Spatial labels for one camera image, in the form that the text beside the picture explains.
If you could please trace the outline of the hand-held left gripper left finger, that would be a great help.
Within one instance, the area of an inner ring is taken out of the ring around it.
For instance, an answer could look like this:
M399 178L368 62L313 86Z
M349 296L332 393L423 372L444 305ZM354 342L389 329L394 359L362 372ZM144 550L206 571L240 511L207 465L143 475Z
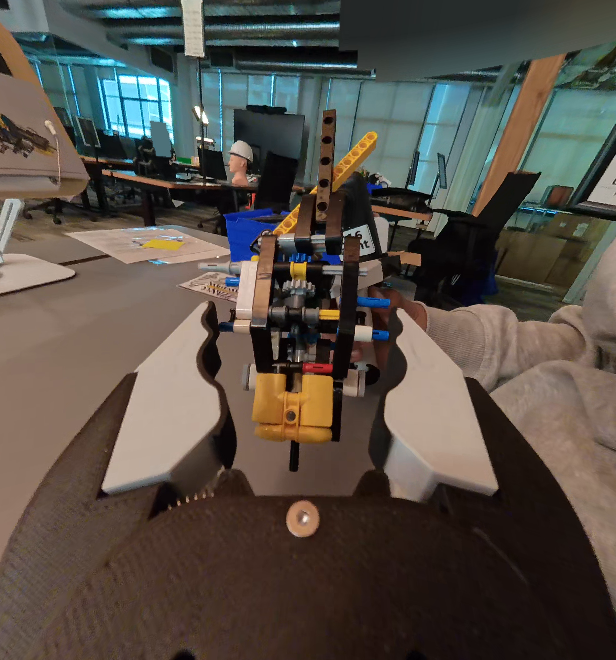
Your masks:
M217 382L216 306L201 303L138 367L102 483L113 496L169 485L196 496L233 466L236 431Z

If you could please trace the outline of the brown office desk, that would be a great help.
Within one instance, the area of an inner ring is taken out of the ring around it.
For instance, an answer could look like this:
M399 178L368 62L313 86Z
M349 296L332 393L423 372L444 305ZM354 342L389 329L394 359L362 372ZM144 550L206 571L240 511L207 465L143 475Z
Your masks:
M90 180L96 186L99 206L109 211L104 185L107 181L119 181L130 185L141 197L140 216L144 227L155 227L155 199L165 201L217 201L225 205L226 211L239 210L239 196L254 194L256 186L236 187L226 181L209 182L196 180L165 180L157 177L138 176L131 162L119 159L99 159L95 156L80 156Z

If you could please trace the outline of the black office chair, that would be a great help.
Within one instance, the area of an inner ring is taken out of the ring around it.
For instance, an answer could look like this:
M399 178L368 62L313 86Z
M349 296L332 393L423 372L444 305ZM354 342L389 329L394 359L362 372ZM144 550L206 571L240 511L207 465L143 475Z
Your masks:
M297 168L297 159L267 151L253 208L271 209L274 213L288 211Z
M434 238L419 237L408 246L421 259L411 276L414 300L444 309L455 303L477 304L493 278L500 233L540 176L508 173L478 215L435 209L447 216L443 229Z

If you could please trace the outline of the white panel light on stand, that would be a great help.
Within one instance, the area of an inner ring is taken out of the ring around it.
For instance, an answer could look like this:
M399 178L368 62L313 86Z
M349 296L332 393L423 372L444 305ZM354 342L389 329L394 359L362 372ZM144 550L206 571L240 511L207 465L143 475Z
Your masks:
M206 55L204 1L181 1L183 49L188 67L190 111L194 118L197 138L194 140L200 162L206 150L206 112L202 84L202 63Z

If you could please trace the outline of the black monitor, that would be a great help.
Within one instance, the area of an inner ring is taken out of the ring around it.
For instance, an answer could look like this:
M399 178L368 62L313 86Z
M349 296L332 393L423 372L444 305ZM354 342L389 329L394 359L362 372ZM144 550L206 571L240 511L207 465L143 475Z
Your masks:
M304 129L302 114L233 110L233 139L252 148L254 163L262 166L269 151L293 158L297 161L297 177L303 176L305 171Z

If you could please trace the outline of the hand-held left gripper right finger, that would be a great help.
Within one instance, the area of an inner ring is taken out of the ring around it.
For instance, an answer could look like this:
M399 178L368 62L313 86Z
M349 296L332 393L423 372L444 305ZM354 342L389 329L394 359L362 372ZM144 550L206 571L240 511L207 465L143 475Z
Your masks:
M426 502L438 486L498 489L461 369L403 309L388 320L369 455L395 499Z

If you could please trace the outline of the mannequin head with hard hat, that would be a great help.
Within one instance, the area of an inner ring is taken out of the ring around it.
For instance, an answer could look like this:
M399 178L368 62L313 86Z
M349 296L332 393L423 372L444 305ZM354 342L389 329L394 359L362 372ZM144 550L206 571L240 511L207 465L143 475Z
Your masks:
M228 169L231 174L230 184L232 186L247 186L247 172L253 162L253 150L245 141L235 141L229 152Z

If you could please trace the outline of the person's right hand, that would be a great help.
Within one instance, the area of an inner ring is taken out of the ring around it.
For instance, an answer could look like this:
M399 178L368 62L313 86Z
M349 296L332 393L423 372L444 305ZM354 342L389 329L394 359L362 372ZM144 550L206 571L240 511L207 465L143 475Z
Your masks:
M371 319L374 330L387 331L388 320L392 309L403 309L413 321L421 327L423 331L427 331L428 327L428 314L426 308L419 302L407 300L403 295L397 293L395 290L387 288L379 288L377 286L370 286L367 291L368 297L371 298L386 298L390 300L389 309L372 309ZM389 353L389 343L384 341L375 341L373 343L375 349L375 359L377 366L380 370L386 367L386 361Z

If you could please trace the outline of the blue storage bin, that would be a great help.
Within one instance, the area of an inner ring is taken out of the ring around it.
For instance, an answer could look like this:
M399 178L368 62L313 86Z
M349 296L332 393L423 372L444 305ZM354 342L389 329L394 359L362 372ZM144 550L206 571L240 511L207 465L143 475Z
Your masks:
M264 230L273 230L289 212L273 213L271 209L240 210L223 215L230 246L231 261L248 261L251 244Z

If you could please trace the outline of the black yellow lego model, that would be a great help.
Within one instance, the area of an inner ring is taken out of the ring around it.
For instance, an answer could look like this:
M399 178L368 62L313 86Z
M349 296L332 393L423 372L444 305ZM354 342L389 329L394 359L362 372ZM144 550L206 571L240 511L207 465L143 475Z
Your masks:
M366 133L334 162L337 111L322 114L317 184L273 230L251 244L248 261L200 261L201 271L237 276L238 299L221 332L249 335L254 362L243 386L254 391L255 434L289 443L289 470L296 472L303 444L340 440L345 396L362 397L366 366L352 358L355 342L387 341L366 320L385 306L360 290L360 241L342 245L343 183L375 149Z

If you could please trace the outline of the wooden post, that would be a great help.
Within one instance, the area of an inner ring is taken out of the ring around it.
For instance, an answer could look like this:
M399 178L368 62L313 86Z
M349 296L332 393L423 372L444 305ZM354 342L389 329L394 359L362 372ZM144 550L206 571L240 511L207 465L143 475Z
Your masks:
M553 91L566 53L531 61L472 210L479 215L506 175L518 170L543 109Z

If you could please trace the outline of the white paper sheet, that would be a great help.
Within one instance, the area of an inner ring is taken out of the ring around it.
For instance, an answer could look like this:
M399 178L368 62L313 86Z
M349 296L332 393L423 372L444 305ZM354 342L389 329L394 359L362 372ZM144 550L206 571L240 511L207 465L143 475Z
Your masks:
M72 232L68 236L128 265L144 261L161 264L207 261L230 254L228 247L196 238L186 230L177 228L92 230ZM176 252L141 248L143 243L162 237L176 237L184 241L184 246Z

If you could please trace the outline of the cardboard boxes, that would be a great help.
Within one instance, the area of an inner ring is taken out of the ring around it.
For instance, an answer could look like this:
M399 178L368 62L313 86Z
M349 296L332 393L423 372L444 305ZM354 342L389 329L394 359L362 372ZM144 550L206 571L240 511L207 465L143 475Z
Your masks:
M496 244L495 272L538 285L570 288L608 226L604 219L560 212L526 230L505 228Z

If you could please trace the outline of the striped sticker sheet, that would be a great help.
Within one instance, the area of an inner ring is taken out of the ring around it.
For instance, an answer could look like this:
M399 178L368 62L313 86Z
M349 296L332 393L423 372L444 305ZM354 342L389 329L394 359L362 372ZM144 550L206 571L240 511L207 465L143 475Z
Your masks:
M219 300L236 302L238 299L238 282L237 276L208 271L178 286Z

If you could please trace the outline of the tablet on white stand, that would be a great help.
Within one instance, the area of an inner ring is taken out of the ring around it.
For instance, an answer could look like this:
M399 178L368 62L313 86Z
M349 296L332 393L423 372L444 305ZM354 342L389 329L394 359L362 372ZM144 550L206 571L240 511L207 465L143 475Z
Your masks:
M0 73L0 200L75 196L88 179L40 87Z

